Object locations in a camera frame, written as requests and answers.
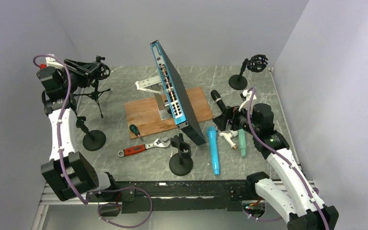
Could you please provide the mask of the blue microphone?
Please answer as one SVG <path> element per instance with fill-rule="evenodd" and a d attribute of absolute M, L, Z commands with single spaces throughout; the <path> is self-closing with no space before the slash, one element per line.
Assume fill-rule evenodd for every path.
<path fill-rule="evenodd" d="M 220 175 L 219 153 L 217 145 L 217 131 L 214 126 L 207 128 L 207 137 L 210 146 L 212 170 L 214 175 Z"/>

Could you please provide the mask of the black tripod mic stand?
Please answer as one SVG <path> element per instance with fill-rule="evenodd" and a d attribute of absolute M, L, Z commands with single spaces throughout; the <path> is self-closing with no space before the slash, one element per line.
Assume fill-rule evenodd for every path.
<path fill-rule="evenodd" d="M 96 56 L 95 62 L 99 64 L 99 68 L 94 71 L 93 81 L 90 84 L 90 86 L 94 88 L 94 91 L 90 93 L 74 93 L 73 96 L 88 96 L 90 99 L 94 100 L 98 105 L 101 118 L 104 118 L 99 103 L 99 97 L 104 92 L 111 91 L 111 89 L 108 88 L 107 90 L 99 91 L 99 81 L 107 79 L 110 76 L 111 70 L 106 64 L 102 62 L 102 60 L 105 60 L 105 57 Z"/>

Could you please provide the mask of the mint green microphone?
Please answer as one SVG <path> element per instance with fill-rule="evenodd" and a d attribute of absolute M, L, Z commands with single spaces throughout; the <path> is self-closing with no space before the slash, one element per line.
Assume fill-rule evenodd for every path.
<path fill-rule="evenodd" d="M 245 137 L 245 131 L 243 129 L 238 130 L 238 137 L 239 137 L 239 145 L 240 145 L 240 151 L 241 156 L 246 157 L 247 155 L 247 144 L 246 144 L 246 137 Z"/>

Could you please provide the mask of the black microphone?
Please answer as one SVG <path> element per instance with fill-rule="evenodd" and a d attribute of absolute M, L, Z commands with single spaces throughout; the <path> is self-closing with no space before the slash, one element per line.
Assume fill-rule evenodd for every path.
<path fill-rule="evenodd" d="M 212 100 L 218 105 L 220 111 L 224 112 L 226 106 L 221 98 L 221 95 L 216 90 L 212 90 L 210 92 L 210 95 L 212 97 Z"/>

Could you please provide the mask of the black stand of green microphone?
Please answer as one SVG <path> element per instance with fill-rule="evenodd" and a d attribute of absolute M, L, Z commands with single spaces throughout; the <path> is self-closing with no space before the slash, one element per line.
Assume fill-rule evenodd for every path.
<path fill-rule="evenodd" d="M 177 176 L 189 174 L 193 168 L 191 146 L 184 141 L 182 133 L 170 138 L 170 142 L 172 147 L 177 148 L 177 153 L 172 155 L 169 160 L 171 172 Z"/>

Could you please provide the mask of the black round-base mic stand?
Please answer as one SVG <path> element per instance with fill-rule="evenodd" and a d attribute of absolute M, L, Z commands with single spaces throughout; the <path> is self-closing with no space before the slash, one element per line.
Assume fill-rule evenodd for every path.
<path fill-rule="evenodd" d="M 79 128 L 85 135 L 82 144 L 88 151 L 96 151 L 101 149 L 106 143 L 106 135 L 100 130 L 89 130 L 85 125 L 86 117 L 78 116 L 76 127 Z"/>

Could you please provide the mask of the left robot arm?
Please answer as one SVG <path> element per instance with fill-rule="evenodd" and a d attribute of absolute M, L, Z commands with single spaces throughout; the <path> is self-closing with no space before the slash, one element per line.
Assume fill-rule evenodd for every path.
<path fill-rule="evenodd" d="M 44 87 L 41 100 L 51 124 L 52 147 L 49 161 L 41 165 L 41 174 L 60 201 L 77 197 L 86 205 L 93 192 L 113 201 L 119 189 L 112 175 L 97 172 L 76 144 L 77 129 L 84 133 L 83 147 L 88 151 L 99 150 L 106 142 L 102 131 L 89 130 L 86 117 L 78 116 L 77 97 L 85 94 L 75 92 L 93 87 L 94 91 L 86 95 L 98 102 L 104 93 L 98 90 L 99 81 L 110 76 L 110 68 L 103 62 L 105 57 L 96 56 L 94 62 L 61 61 L 51 54 L 43 57 L 43 64 L 34 65 L 39 68 L 36 76 Z"/>

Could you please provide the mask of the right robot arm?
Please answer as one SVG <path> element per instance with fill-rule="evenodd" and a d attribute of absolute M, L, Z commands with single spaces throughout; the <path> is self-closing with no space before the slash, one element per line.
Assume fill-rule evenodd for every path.
<path fill-rule="evenodd" d="M 226 106 L 217 99 L 222 111 L 213 118 L 218 129 L 228 125 L 233 131 L 245 131 L 262 157 L 274 168 L 286 192 L 279 189 L 265 172 L 247 176 L 245 193 L 251 199 L 262 198 L 285 221 L 289 230 L 333 230 L 339 218 L 335 206 L 328 206 L 299 168 L 290 145 L 274 128 L 274 113 L 268 104 L 257 103 L 248 109 Z"/>

